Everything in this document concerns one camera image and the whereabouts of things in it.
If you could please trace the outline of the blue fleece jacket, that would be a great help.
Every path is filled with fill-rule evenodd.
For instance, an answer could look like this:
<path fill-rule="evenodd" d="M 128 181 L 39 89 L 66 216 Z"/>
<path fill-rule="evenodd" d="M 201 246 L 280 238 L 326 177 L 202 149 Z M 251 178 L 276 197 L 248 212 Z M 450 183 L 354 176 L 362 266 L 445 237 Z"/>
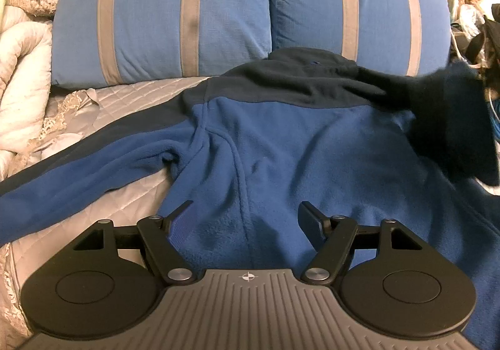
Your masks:
<path fill-rule="evenodd" d="M 298 207 L 362 224 L 401 221 L 474 282 L 466 337 L 499 346 L 499 183 L 485 91 L 458 62 L 413 78 L 323 50 L 289 48 L 181 92 L 182 119 L 131 156 L 167 160 L 160 210 L 187 200 L 198 223 L 181 247 L 196 269 L 305 269 Z"/>

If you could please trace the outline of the left blue striped pillow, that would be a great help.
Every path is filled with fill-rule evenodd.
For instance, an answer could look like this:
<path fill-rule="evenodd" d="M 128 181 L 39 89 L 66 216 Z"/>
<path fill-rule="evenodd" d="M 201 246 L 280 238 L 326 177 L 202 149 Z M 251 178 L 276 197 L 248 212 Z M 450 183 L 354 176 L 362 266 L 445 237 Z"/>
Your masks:
<path fill-rule="evenodd" d="M 68 90 L 219 75 L 272 48 L 269 0 L 59 0 L 52 34 Z"/>

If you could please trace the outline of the right blue striped pillow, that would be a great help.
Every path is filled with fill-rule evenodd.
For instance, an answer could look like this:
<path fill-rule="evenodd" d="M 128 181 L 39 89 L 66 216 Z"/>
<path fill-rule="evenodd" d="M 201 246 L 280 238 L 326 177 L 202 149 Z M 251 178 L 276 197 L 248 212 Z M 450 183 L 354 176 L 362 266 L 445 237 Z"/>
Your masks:
<path fill-rule="evenodd" d="M 448 62 L 446 0 L 270 0 L 270 15 L 274 49 L 323 49 L 409 76 Z"/>

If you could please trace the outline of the blue striped pillow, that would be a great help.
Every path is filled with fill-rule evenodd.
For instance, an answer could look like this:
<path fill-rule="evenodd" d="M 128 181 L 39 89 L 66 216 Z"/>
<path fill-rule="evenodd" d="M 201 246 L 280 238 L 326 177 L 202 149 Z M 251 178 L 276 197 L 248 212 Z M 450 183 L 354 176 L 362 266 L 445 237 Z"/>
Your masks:
<path fill-rule="evenodd" d="M 270 0 L 270 15 L 274 49 L 323 49 L 409 76 L 448 62 L 446 0 Z"/>
<path fill-rule="evenodd" d="M 219 75 L 272 48 L 269 0 L 59 0 L 52 34 L 68 90 Z"/>

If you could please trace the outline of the beige quilted comforter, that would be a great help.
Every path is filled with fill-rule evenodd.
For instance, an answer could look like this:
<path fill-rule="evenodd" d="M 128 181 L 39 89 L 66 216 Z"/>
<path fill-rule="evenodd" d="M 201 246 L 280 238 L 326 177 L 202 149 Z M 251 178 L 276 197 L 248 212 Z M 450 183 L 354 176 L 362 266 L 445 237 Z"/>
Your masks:
<path fill-rule="evenodd" d="M 58 1 L 1 0 L 2 178 L 28 166 L 46 134 Z"/>

